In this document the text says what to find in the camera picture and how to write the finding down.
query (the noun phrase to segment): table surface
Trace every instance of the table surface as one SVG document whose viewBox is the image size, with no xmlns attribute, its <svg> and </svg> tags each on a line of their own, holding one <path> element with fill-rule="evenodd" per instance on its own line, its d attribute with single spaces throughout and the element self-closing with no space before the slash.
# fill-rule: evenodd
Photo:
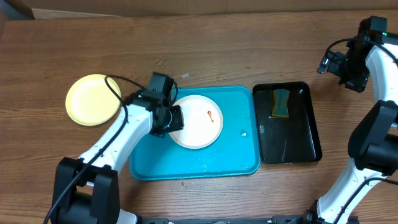
<svg viewBox="0 0 398 224">
<path fill-rule="evenodd" d="M 78 157 L 110 126 L 84 127 L 68 117 L 65 97 L 76 80 L 103 73 L 146 84 L 153 71 L 182 88 L 308 83 L 323 158 L 263 163 L 250 176 L 154 182 L 134 179 L 126 164 L 119 176 L 123 209 L 173 219 L 302 214 L 343 171 L 349 136 L 373 106 L 371 83 L 355 93 L 316 69 L 329 44 L 356 35 L 370 15 L 387 17 L 389 32 L 398 32 L 398 11 L 7 22 L 0 43 L 0 222 L 42 222 L 58 162 Z M 134 90 L 119 85 L 126 96 Z M 381 183 L 354 214 L 361 223 L 397 223 L 397 200 L 397 187 Z"/>
</svg>

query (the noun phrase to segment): red sauce smear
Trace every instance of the red sauce smear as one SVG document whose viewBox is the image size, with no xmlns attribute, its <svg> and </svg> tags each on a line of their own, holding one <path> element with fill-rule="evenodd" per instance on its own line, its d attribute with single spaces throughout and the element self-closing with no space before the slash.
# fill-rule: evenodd
<svg viewBox="0 0 398 224">
<path fill-rule="evenodd" d="M 211 111 L 207 111 L 207 114 L 209 115 L 209 117 L 210 117 L 210 119 L 211 119 L 211 122 L 214 123 L 214 120 L 213 120 L 213 118 L 211 117 Z"/>
</svg>

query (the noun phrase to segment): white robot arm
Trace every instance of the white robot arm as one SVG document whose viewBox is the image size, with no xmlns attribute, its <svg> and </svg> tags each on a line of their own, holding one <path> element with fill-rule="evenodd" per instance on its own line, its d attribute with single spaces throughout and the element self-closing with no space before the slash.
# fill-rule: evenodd
<svg viewBox="0 0 398 224">
<path fill-rule="evenodd" d="M 119 136 L 104 151 L 103 155 L 94 161 L 93 166 L 103 167 L 109 165 L 112 170 L 116 170 L 119 173 L 137 143 L 151 131 L 151 111 L 147 111 L 143 106 L 134 104 L 127 105 L 127 110 L 129 115 L 127 124 Z M 79 157 L 84 159 L 83 163 L 86 164 L 97 154 L 98 149 L 101 149 L 111 139 L 122 124 L 124 116 L 125 114 L 122 111 L 99 141 Z"/>
<path fill-rule="evenodd" d="M 398 45 L 383 44 L 383 47 L 385 47 L 392 54 L 394 54 L 395 58 L 398 58 Z M 374 101 L 376 105 L 379 100 L 390 101 L 390 103 L 394 102 L 392 103 L 392 108 L 394 108 L 394 105 L 398 104 L 398 67 L 397 64 L 395 63 L 395 60 L 391 58 L 390 55 L 386 54 L 385 51 L 374 45 L 369 51 L 368 55 L 366 56 L 365 65 L 373 81 Z M 344 71 L 341 70 L 341 67 L 343 66 L 347 67 L 347 65 L 340 65 L 340 70 L 338 72 L 337 70 L 335 70 L 335 72 L 332 72 L 335 74 L 337 73 L 336 75 L 341 77 L 341 79 L 344 79 Z M 368 80 L 367 76 L 365 75 L 363 78 L 364 80 L 362 81 L 366 83 Z M 354 86 L 350 86 L 348 88 L 353 90 L 360 89 L 360 88 L 355 88 Z M 394 118 L 392 117 L 390 119 L 390 122 L 392 123 L 393 126 L 396 126 L 396 117 Z M 365 129 L 364 125 L 362 125 L 361 127 L 358 126 L 357 129 L 359 128 L 362 128 L 363 133 L 366 133 L 366 130 L 364 130 Z M 389 129 L 388 124 L 384 125 L 384 127 L 381 126 L 374 127 L 373 131 L 384 133 L 380 135 L 381 139 L 378 139 L 377 141 L 382 141 L 384 137 L 386 137 L 388 129 Z M 355 136 L 355 134 L 353 133 L 353 135 L 350 138 L 350 142 L 355 141 L 356 140 L 355 138 L 358 139 L 359 137 L 358 135 Z M 368 151 L 371 151 L 373 149 L 375 151 L 383 150 L 378 148 L 380 147 L 380 145 L 382 145 L 378 144 L 379 142 L 367 142 L 367 143 L 369 145 L 366 145 L 365 147 L 367 148 L 366 150 Z M 354 143 L 349 144 L 349 152 L 350 152 L 350 147 L 353 146 Z M 362 163 L 362 161 L 360 161 L 361 155 L 353 153 L 352 149 L 350 152 L 350 156 L 351 158 L 348 161 L 348 165 L 346 166 L 345 170 L 340 175 L 338 180 L 335 182 L 332 188 L 324 196 L 322 196 L 317 202 L 318 218 L 324 220 L 324 222 L 326 223 L 338 223 L 338 224 L 347 223 L 349 215 L 353 211 L 355 206 L 357 206 L 357 204 L 363 199 L 363 197 L 380 181 L 374 180 L 369 182 L 368 185 L 365 185 L 359 191 L 359 193 L 354 197 L 354 199 L 348 204 L 347 208 L 343 211 L 342 216 L 338 218 L 338 215 L 341 212 L 343 206 L 348 202 L 349 198 L 355 193 L 355 191 L 357 191 L 359 186 L 367 179 L 373 177 L 379 177 L 385 179 L 386 173 L 387 175 L 392 174 L 391 172 L 389 173 L 388 171 L 386 172 L 386 170 L 383 170 L 381 166 L 378 167 L 380 169 L 377 169 L 377 166 L 375 166 L 374 164 L 371 166 L 359 165 Z"/>
<path fill-rule="evenodd" d="M 135 214 L 120 209 L 118 174 L 146 134 L 163 137 L 166 133 L 183 128 L 181 107 L 173 106 L 177 89 L 174 100 L 171 100 L 173 85 L 177 86 L 172 78 L 153 73 L 148 90 L 133 93 L 124 100 L 126 106 L 123 106 L 118 118 L 93 147 L 78 160 L 64 158 L 59 163 L 55 174 L 52 223 L 137 222 Z M 124 128 L 116 136 L 122 124 L 125 124 Z M 95 156 L 97 159 L 90 164 L 89 161 Z M 77 173 L 81 177 L 76 185 L 94 187 L 91 196 L 77 192 L 76 187 L 66 187 L 73 183 Z M 66 199 L 54 204 L 65 191 L 68 192 Z"/>
</svg>

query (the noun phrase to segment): black cable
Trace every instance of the black cable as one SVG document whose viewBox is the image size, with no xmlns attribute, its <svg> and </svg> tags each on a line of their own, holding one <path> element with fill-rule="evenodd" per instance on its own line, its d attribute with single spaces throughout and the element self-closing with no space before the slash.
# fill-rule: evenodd
<svg viewBox="0 0 398 224">
<path fill-rule="evenodd" d="M 388 184 L 398 185 L 398 181 L 387 180 L 387 179 L 380 178 L 380 177 L 373 177 L 373 178 L 369 178 L 369 179 L 365 180 L 365 181 L 356 189 L 356 191 L 354 192 L 354 194 L 348 199 L 348 201 L 347 201 L 346 204 L 343 206 L 343 208 L 341 208 L 341 211 L 340 211 L 340 213 L 338 214 L 338 216 L 337 216 L 335 222 L 333 222 L 333 224 L 337 224 L 337 223 L 338 223 L 338 220 L 339 220 L 339 219 L 341 218 L 341 216 L 344 214 L 345 210 L 347 209 L 347 207 L 349 206 L 349 204 L 354 200 L 354 198 L 357 196 L 357 194 L 362 190 L 362 188 L 363 188 L 365 185 L 367 185 L 370 181 L 373 181 L 373 180 L 380 180 L 380 181 L 383 181 L 383 182 L 388 183 Z"/>
<path fill-rule="evenodd" d="M 374 41 L 371 41 L 371 40 L 363 40 L 363 39 L 358 39 L 358 38 L 345 38 L 345 39 L 337 40 L 336 42 L 334 42 L 334 43 L 332 43 L 331 45 L 329 45 L 329 47 L 326 49 L 325 57 L 326 57 L 327 59 L 333 60 L 332 58 L 329 58 L 329 57 L 328 57 L 328 52 L 330 51 L 330 49 L 331 49 L 332 47 L 334 47 L 336 44 L 339 44 L 339 43 L 342 43 L 342 42 L 347 42 L 347 41 L 365 42 L 365 43 L 373 44 L 373 45 L 379 47 L 381 50 L 383 50 L 386 54 L 388 54 L 388 55 L 393 59 L 393 61 L 395 62 L 395 64 L 396 64 L 397 67 L 398 67 L 398 59 L 395 57 L 394 54 L 391 53 L 391 51 L 387 50 L 387 49 L 386 49 L 385 47 L 383 47 L 381 44 L 378 44 L 378 43 L 376 43 L 376 42 L 374 42 Z"/>
<path fill-rule="evenodd" d="M 105 77 L 105 84 L 106 86 L 112 91 L 112 93 L 118 98 L 118 100 L 120 101 L 120 103 L 122 104 L 123 108 L 124 108 L 124 112 L 125 112 L 125 116 L 124 116 L 124 120 L 122 125 L 120 125 L 120 128 L 116 131 L 116 133 L 111 137 L 111 139 L 104 145 L 104 147 L 102 147 L 100 150 L 98 150 L 98 153 L 91 158 L 90 161 L 88 161 L 87 164 L 84 165 L 84 167 L 82 168 L 81 171 L 79 171 L 79 173 L 77 173 L 77 175 L 72 179 L 72 181 L 68 184 L 67 187 L 65 187 L 65 190 L 63 190 L 63 192 L 61 193 L 61 195 L 58 197 L 57 201 L 55 201 L 55 203 L 52 205 L 51 209 L 49 210 L 49 212 L 47 213 L 47 215 L 44 218 L 44 222 L 43 224 L 47 224 L 50 220 L 50 216 L 51 214 L 54 212 L 54 210 L 56 209 L 56 207 L 58 206 L 58 204 L 61 202 L 62 198 L 64 198 L 64 196 L 67 194 L 67 192 L 76 185 L 76 183 L 80 180 L 80 177 L 87 171 L 87 169 L 90 167 L 90 165 L 92 165 L 92 163 L 94 163 L 95 160 L 97 160 L 97 158 L 99 158 L 100 155 L 102 155 L 102 153 L 104 153 L 104 151 L 106 150 L 106 148 L 109 147 L 109 145 L 117 138 L 117 136 L 120 134 L 120 132 L 123 130 L 124 126 L 126 125 L 126 123 L 128 122 L 128 117 L 129 117 L 129 113 L 127 111 L 127 106 L 124 103 L 123 99 L 113 90 L 113 88 L 111 87 L 111 85 L 108 83 L 107 79 L 108 78 L 119 78 L 125 81 L 128 81 L 132 84 L 135 84 L 136 86 L 146 89 L 145 87 L 143 87 L 142 85 L 128 79 L 128 78 L 124 78 L 124 77 L 120 77 L 117 75 L 107 75 Z"/>
</svg>

